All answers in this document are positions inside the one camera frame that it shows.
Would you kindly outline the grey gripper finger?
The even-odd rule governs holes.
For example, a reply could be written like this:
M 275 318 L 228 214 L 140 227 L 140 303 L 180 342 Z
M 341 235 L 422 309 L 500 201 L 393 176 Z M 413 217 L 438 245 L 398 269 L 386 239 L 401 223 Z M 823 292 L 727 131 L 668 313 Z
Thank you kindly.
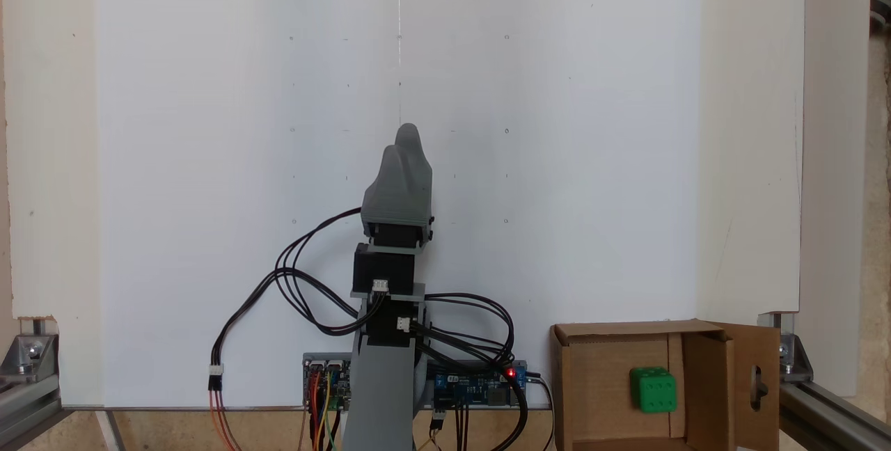
M 404 190 L 403 158 L 400 147 L 385 147 L 383 150 L 381 166 L 372 183 L 372 190 L 375 192 Z
M 432 190 L 432 166 L 430 166 L 420 132 L 413 123 L 404 123 L 397 130 L 395 147 L 400 159 L 405 185 L 410 191 Z

